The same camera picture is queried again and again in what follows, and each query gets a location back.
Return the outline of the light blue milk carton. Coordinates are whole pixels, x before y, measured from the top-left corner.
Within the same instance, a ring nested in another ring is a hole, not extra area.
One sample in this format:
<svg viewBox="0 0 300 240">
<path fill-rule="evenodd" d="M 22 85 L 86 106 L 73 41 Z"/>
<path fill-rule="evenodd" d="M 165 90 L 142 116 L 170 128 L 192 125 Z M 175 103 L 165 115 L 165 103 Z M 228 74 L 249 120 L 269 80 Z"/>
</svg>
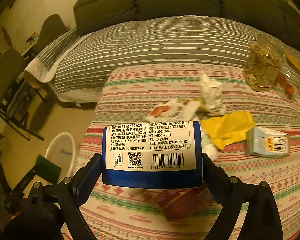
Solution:
<svg viewBox="0 0 300 240">
<path fill-rule="evenodd" d="M 253 127 L 246 132 L 245 155 L 283 158 L 290 155 L 290 135 L 265 127 Z"/>
</svg>

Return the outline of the yellow wrapper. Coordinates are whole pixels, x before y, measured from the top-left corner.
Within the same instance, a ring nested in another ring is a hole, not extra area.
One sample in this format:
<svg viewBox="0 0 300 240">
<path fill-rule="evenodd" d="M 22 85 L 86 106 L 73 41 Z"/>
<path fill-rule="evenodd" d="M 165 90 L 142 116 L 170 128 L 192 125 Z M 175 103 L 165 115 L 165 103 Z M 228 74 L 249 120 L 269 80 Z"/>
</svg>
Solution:
<svg viewBox="0 0 300 240">
<path fill-rule="evenodd" d="M 221 151 L 225 146 L 245 140 L 247 131 L 256 126 L 249 111 L 235 111 L 200 120 L 200 125 L 211 142 Z"/>
</svg>

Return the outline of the blue white food box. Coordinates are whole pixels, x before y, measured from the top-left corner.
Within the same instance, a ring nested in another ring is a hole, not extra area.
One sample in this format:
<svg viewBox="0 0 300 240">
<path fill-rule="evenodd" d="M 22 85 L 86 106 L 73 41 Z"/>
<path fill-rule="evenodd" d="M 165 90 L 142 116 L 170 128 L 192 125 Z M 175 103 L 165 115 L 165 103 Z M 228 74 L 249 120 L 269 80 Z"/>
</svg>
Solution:
<svg viewBox="0 0 300 240">
<path fill-rule="evenodd" d="M 197 121 L 118 124 L 103 129 L 102 181 L 140 189 L 201 187 L 202 143 Z"/>
</svg>

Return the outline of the white tissue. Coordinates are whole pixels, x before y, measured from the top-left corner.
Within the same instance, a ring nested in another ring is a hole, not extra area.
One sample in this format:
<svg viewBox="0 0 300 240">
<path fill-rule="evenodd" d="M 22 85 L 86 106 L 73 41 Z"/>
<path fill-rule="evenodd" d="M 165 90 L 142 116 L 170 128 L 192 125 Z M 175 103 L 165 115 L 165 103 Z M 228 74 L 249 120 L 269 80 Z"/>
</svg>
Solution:
<svg viewBox="0 0 300 240">
<path fill-rule="evenodd" d="M 213 115 L 225 115 L 226 106 L 223 103 L 223 83 L 209 78 L 206 73 L 200 75 L 200 101 L 204 111 Z"/>
</svg>

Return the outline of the red white snack wrapper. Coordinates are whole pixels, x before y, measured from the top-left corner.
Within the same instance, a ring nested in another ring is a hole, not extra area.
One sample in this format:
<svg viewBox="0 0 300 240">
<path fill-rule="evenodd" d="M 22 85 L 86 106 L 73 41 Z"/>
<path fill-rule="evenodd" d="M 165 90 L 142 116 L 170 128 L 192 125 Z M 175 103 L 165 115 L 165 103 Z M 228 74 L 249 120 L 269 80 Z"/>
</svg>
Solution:
<svg viewBox="0 0 300 240">
<path fill-rule="evenodd" d="M 187 99 L 172 99 L 166 103 L 157 104 L 147 115 L 148 122 L 191 121 L 200 102 Z"/>
</svg>

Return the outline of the white trash bin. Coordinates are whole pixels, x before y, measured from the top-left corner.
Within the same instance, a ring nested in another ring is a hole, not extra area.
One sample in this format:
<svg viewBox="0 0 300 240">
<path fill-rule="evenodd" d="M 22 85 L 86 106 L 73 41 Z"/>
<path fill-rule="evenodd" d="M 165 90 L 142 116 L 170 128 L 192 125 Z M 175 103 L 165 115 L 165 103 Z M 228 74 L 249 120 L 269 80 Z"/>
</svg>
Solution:
<svg viewBox="0 0 300 240">
<path fill-rule="evenodd" d="M 80 144 L 69 132 L 59 133 L 50 142 L 45 158 L 61 168 L 58 182 L 73 176 L 79 148 Z"/>
</svg>

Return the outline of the dark dining chair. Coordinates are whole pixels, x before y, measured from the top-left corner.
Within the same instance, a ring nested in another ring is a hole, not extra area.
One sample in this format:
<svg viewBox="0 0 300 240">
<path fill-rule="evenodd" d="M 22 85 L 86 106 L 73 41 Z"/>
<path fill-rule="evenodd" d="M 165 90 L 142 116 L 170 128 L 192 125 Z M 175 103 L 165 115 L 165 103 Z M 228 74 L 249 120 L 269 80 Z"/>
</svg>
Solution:
<svg viewBox="0 0 300 240">
<path fill-rule="evenodd" d="M 13 48 L 0 55 L 0 118 L 26 140 L 29 135 L 43 141 L 44 138 L 29 130 L 27 111 L 33 97 L 31 85 L 23 74 L 28 62 Z"/>
<path fill-rule="evenodd" d="M 39 35 L 33 32 L 27 39 L 29 48 L 22 53 L 23 58 L 31 58 L 41 52 L 46 46 L 53 42 L 60 35 L 67 31 L 67 27 L 63 23 L 58 14 L 50 15 L 43 23 Z"/>
</svg>

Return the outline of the patterned pink green tablecloth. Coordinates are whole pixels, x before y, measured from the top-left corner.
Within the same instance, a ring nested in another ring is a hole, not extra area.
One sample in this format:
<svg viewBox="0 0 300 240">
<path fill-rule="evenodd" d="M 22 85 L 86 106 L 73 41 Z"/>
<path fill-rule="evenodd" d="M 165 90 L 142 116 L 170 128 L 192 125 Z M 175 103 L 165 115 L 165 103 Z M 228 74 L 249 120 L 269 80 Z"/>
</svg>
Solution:
<svg viewBox="0 0 300 240">
<path fill-rule="evenodd" d="M 70 239 L 296 239 L 300 98 L 209 64 L 120 67 L 77 158 Z"/>
</svg>

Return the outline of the grey striped quilt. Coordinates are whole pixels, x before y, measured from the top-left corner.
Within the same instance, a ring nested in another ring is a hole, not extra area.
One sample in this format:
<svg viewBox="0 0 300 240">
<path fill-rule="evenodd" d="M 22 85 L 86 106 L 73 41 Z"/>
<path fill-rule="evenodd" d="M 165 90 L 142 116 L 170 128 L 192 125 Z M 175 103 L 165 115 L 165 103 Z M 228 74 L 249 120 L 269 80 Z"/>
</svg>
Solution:
<svg viewBox="0 0 300 240">
<path fill-rule="evenodd" d="M 173 16 L 116 24 L 86 35 L 72 27 L 25 68 L 33 87 L 47 85 L 64 103 L 97 102 L 119 67 L 202 63 L 243 67 L 262 31 L 220 17 Z"/>
</svg>

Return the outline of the glass jar with wooden lid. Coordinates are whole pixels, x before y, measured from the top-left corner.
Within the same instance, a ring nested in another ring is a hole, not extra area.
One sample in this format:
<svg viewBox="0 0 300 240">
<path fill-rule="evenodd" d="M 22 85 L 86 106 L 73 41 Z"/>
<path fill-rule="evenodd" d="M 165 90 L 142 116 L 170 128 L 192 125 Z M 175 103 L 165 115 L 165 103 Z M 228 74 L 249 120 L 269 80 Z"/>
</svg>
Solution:
<svg viewBox="0 0 300 240">
<path fill-rule="evenodd" d="M 282 67 L 278 73 L 273 90 L 287 102 L 295 102 L 300 94 L 300 63 L 291 54 L 284 52 Z"/>
</svg>

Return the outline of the jar of seeds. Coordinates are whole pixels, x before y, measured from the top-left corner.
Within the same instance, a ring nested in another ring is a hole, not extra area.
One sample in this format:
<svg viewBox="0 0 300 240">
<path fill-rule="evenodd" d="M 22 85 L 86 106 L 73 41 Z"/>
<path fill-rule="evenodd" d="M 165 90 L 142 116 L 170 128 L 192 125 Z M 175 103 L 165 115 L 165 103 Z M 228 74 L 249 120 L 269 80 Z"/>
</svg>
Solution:
<svg viewBox="0 0 300 240">
<path fill-rule="evenodd" d="M 282 68 L 283 50 L 266 35 L 259 34 L 251 43 L 243 76 L 256 92 L 269 92 Z"/>
</svg>

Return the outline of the dark grey sofa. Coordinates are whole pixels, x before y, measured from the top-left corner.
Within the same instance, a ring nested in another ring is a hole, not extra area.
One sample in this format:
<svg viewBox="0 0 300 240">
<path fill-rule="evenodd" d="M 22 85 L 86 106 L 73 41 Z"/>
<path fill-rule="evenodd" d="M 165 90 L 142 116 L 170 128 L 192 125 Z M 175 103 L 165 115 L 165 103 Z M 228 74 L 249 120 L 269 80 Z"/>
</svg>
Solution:
<svg viewBox="0 0 300 240">
<path fill-rule="evenodd" d="M 78 0 L 73 11 L 82 36 L 128 21 L 212 16 L 252 26 L 300 51 L 300 14 L 284 0 Z"/>
</svg>

